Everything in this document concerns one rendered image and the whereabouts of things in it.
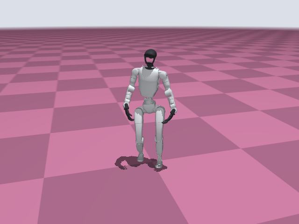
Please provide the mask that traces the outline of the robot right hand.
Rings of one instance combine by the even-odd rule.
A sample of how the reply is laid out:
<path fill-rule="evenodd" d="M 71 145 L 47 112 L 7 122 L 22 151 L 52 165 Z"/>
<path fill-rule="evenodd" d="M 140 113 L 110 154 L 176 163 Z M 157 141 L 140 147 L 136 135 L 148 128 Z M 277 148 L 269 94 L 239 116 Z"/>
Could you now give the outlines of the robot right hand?
<path fill-rule="evenodd" d="M 134 119 L 132 119 L 130 116 L 132 116 L 130 113 L 129 113 L 129 106 L 128 106 L 128 104 L 127 103 L 125 103 L 125 108 L 124 108 L 124 110 L 125 110 L 125 113 L 126 113 L 126 115 L 127 115 L 127 118 L 130 120 L 130 121 L 134 121 Z"/>

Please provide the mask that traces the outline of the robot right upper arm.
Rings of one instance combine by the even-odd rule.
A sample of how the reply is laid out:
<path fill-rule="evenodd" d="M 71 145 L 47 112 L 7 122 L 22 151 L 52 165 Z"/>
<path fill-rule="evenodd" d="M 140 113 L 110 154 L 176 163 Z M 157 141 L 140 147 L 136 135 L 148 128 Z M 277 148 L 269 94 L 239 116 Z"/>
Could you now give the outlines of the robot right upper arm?
<path fill-rule="evenodd" d="M 130 84 L 129 84 L 129 89 L 128 89 L 128 91 L 130 91 L 130 92 L 134 92 L 134 90 L 135 90 L 134 85 L 135 85 L 136 80 L 137 80 L 137 75 L 138 75 L 139 69 L 140 68 L 134 68 L 132 70 L 132 74 L 131 74 L 131 78 L 130 78 Z"/>

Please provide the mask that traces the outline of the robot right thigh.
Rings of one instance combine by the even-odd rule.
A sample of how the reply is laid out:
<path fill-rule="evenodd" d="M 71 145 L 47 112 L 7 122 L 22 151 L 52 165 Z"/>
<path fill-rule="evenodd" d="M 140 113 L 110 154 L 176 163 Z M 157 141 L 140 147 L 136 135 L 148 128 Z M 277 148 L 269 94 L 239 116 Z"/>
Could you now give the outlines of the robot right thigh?
<path fill-rule="evenodd" d="M 144 137 L 142 136 L 142 128 L 143 128 L 143 106 L 140 106 L 134 111 L 134 123 L 135 123 L 135 135 L 137 144 L 143 144 Z"/>

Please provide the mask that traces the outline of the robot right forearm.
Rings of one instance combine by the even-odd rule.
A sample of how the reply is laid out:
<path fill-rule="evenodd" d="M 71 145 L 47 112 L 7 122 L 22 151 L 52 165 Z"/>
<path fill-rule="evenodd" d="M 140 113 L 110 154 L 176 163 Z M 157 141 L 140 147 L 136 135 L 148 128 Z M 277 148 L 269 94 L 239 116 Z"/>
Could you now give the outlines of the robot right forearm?
<path fill-rule="evenodd" d="M 125 103 L 128 104 L 129 106 L 129 103 L 130 103 L 130 100 L 131 100 L 131 96 L 132 96 L 132 93 L 128 91 L 129 89 L 129 86 L 127 88 L 127 91 L 126 91 L 126 96 L 125 96 L 125 99 L 124 99 L 124 104 L 123 104 L 123 107 L 125 108 Z"/>

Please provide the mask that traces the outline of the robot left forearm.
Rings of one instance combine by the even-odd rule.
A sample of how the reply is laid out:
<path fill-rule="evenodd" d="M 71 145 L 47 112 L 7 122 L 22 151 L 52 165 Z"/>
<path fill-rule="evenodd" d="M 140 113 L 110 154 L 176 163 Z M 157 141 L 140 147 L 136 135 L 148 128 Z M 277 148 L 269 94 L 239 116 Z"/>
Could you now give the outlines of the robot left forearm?
<path fill-rule="evenodd" d="M 171 111 L 172 111 L 172 109 L 175 109 L 176 110 L 175 113 L 176 113 L 177 112 L 176 104 L 175 104 L 174 95 L 173 95 L 173 92 L 171 89 L 170 89 L 170 92 L 171 92 L 171 96 L 168 97 L 169 105 L 170 105 Z"/>

